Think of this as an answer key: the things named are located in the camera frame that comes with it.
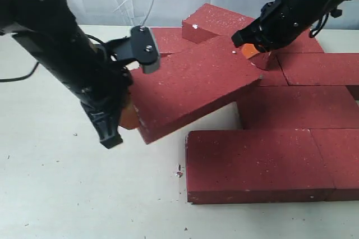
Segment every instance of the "white table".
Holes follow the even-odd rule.
[[[83,26],[103,40],[127,27]],[[324,30],[327,52],[359,52],[359,31]],[[0,38],[0,75],[34,60]],[[0,238],[358,238],[359,203],[196,206],[186,203],[184,140],[190,130],[236,128],[231,104],[146,146],[137,131],[106,150],[77,99],[44,68],[0,84]]]

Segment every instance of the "debris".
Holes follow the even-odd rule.
[[[181,178],[183,176],[183,173],[181,171],[178,171],[177,173],[175,173],[175,175],[179,178]]]

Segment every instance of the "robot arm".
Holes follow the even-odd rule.
[[[313,38],[323,28],[329,14],[341,16],[342,11],[337,7],[344,1],[349,0],[275,0],[267,3],[261,16],[236,32],[232,40],[236,47],[248,43],[260,52],[268,52],[291,44],[319,20],[318,26],[311,31],[310,37]]]
[[[122,143],[118,124],[133,83],[126,65],[138,61],[144,73],[159,68],[150,29],[134,27],[129,38],[94,45],[66,0],[0,0],[0,6],[0,35],[12,34],[78,97],[106,148]]]

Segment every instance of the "black cable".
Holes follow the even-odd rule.
[[[89,35],[89,34],[87,34],[86,36],[87,36],[88,38],[90,38],[90,39],[92,39],[92,40],[98,42],[100,45],[105,45],[105,42],[101,41],[99,38],[97,38],[97,37],[95,37],[95,36],[92,36],[92,35]]]
[[[314,27],[314,29],[312,29],[309,33],[309,38],[314,38],[316,37],[319,32],[321,32],[321,30],[324,28],[325,24],[328,22],[328,19],[329,19],[329,13],[327,13],[325,15],[325,19],[324,19],[324,22],[323,22],[323,18],[321,18],[319,21],[318,21],[318,24]]]
[[[30,78],[30,76],[32,76],[34,74],[34,72],[36,71],[36,69],[39,67],[39,62],[37,62],[34,66],[34,68],[31,70],[31,72],[28,75],[25,76],[21,76],[18,78],[10,78],[10,79],[0,79],[0,83],[8,83],[8,82],[18,82],[18,81],[22,81],[25,79]]]

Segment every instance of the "stacked bricks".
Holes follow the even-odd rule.
[[[359,200],[359,55],[326,54],[305,32],[248,60],[231,36],[253,20],[205,4],[182,29],[154,30],[161,69],[132,72],[142,137],[237,102],[243,130],[186,139],[188,202]]]

